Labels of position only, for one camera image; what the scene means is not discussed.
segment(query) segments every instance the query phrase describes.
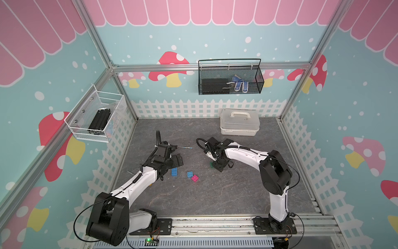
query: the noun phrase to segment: white picket fence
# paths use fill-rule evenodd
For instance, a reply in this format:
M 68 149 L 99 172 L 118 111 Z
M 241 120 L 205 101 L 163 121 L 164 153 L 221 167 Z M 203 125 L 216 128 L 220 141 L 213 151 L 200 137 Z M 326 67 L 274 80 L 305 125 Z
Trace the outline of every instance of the white picket fence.
M 330 175 L 332 169 L 326 167 L 326 158 L 320 156 L 321 150 L 315 147 L 316 140 L 311 139 L 311 132 L 307 132 L 307 125 L 303 125 L 303 118 L 296 109 L 297 106 L 291 107 L 284 121 L 308 179 L 315 186 L 319 205 L 326 210 L 326 214 L 335 216 L 350 247 L 371 249 L 373 239 L 362 233 L 363 222 L 352 215 L 354 206 L 344 201 L 345 192 L 337 188 L 339 180 Z
M 110 142 L 107 143 L 107 150 L 102 151 L 102 159 L 97 160 L 98 169 L 93 170 L 93 180 L 87 182 L 88 190 L 86 193 L 81 194 L 83 200 L 82 204 L 74 208 L 76 215 L 89 205 L 93 204 L 99 193 L 108 193 L 111 191 L 110 187 L 112 180 L 115 177 L 118 167 L 121 166 L 123 152 L 128 147 L 127 143 L 135 125 L 133 117 L 129 114 L 129 111 L 126 110 L 125 113 L 126 115 L 119 122 Z M 86 227 L 90 214 L 91 208 L 83 212 L 81 218 L 78 218 L 76 222 L 76 232 L 81 238 L 84 238 L 86 234 Z M 73 222 L 74 220 L 66 224 L 69 231 L 65 238 L 58 241 L 58 246 L 61 249 L 80 248 L 81 246 L 82 242 L 74 235 Z
M 223 108 L 254 110 L 257 111 L 260 117 L 279 117 L 286 102 L 287 100 L 282 102 L 279 102 L 279 100 L 275 102 L 271 102 L 271 100 L 266 102 L 263 102 L 263 100 L 258 102 L 254 102 L 254 100 L 250 102 L 246 100 L 243 102 L 239 102 L 238 100 L 235 102 L 230 100 L 226 102 L 222 100 L 218 102 L 214 100 L 210 102 L 206 100 L 203 102 L 199 102 L 198 100 L 195 102 L 191 102 L 190 100 L 187 102 L 183 102 L 182 100 L 179 102 L 175 102 L 174 100 L 171 102 L 165 100 L 159 102 L 156 100 L 154 103 L 149 100 L 146 103 L 141 100 L 138 103 L 131 101 L 134 111 L 139 118 L 212 118 L 219 117 Z

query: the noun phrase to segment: white wire basket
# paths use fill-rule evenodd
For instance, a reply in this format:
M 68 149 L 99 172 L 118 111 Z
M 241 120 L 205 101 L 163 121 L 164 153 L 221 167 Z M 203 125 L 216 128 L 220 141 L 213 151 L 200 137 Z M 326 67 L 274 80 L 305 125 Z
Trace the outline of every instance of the white wire basket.
M 108 143 L 127 108 L 124 95 L 97 91 L 93 85 L 91 94 L 81 105 L 76 105 L 65 118 L 65 123 L 76 139 Z M 111 109 L 111 115 L 104 130 L 89 129 L 100 108 Z

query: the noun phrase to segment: box lid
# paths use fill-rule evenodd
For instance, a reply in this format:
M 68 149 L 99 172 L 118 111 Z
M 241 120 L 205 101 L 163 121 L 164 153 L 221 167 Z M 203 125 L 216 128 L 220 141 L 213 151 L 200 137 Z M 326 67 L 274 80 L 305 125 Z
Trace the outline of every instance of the box lid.
M 220 115 L 220 127 L 222 129 L 258 131 L 260 120 L 255 111 L 223 109 Z

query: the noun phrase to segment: pink lego brick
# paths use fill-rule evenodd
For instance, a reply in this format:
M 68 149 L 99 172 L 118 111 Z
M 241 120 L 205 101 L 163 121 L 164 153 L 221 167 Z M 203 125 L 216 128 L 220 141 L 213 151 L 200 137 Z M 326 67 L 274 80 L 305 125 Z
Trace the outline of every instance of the pink lego brick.
M 199 177 L 197 175 L 193 175 L 193 177 L 191 177 L 192 181 L 196 182 L 197 180 L 199 180 Z

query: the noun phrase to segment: robotic arm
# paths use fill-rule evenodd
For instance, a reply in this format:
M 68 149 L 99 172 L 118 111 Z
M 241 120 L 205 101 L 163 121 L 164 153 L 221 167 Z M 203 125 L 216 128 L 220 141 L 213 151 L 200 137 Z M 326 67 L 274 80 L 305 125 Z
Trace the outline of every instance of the robotic arm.
M 93 206 L 86 234 L 111 245 L 120 244 L 127 233 L 137 230 L 153 232 L 158 228 L 156 212 L 140 209 L 130 213 L 129 209 L 135 199 L 152 183 L 171 168 L 183 165 L 181 154 L 171 155 L 176 145 L 160 142 L 160 132 L 156 131 L 155 150 L 148 157 L 140 170 L 125 184 L 107 194 L 99 194 Z
M 199 144 L 199 141 L 205 142 L 205 148 Z M 258 170 L 261 180 L 269 191 L 271 209 L 268 215 L 268 225 L 272 232 L 283 233 L 285 226 L 291 222 L 287 209 L 287 190 L 289 188 L 292 172 L 283 160 L 278 151 L 272 152 L 257 151 L 245 146 L 241 146 L 233 140 L 226 139 L 219 142 L 215 138 L 196 140 L 205 154 L 211 158 L 212 166 L 222 172 L 227 165 L 232 168 L 231 159 L 241 161 Z

